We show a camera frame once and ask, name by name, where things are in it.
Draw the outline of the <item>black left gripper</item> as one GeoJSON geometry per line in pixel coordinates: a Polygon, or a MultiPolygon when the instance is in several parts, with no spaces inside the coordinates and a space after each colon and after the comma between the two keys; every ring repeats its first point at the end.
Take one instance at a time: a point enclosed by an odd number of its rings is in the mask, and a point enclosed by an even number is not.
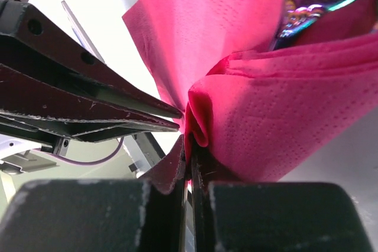
{"type": "Polygon", "coordinates": [[[68,93],[5,65],[1,65],[1,117],[17,125],[1,122],[2,158],[28,150],[65,156],[70,139],[101,142],[178,130],[174,122],[68,93]]]}

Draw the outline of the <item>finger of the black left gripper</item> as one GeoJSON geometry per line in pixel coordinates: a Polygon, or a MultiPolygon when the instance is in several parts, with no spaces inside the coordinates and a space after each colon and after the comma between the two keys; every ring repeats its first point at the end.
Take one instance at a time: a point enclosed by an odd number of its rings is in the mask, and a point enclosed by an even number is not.
{"type": "Polygon", "coordinates": [[[182,116],[177,108],[125,80],[29,3],[1,1],[1,63],[111,106],[169,118],[182,116]]]}

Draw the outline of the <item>pink paper napkin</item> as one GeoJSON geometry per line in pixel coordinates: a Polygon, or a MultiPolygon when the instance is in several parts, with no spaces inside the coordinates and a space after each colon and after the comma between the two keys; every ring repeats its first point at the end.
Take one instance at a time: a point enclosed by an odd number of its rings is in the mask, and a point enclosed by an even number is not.
{"type": "Polygon", "coordinates": [[[277,181],[377,106],[377,0],[329,12],[270,50],[284,0],[138,0],[123,21],[195,145],[277,181]]]}

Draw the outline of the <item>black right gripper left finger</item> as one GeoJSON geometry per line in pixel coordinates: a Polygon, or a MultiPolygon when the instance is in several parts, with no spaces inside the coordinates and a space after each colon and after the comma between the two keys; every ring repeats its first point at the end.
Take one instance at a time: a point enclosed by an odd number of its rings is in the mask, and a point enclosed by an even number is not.
{"type": "Polygon", "coordinates": [[[184,251],[185,155],[179,137],[138,179],[25,183],[1,220],[2,251],[184,251]]]}

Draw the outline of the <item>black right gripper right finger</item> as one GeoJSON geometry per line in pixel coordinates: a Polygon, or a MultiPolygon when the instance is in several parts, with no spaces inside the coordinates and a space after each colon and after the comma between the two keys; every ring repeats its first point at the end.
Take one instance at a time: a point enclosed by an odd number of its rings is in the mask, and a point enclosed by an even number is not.
{"type": "Polygon", "coordinates": [[[243,183],[193,149],[197,251],[374,251],[375,148],[337,138],[281,182],[243,183]]]}

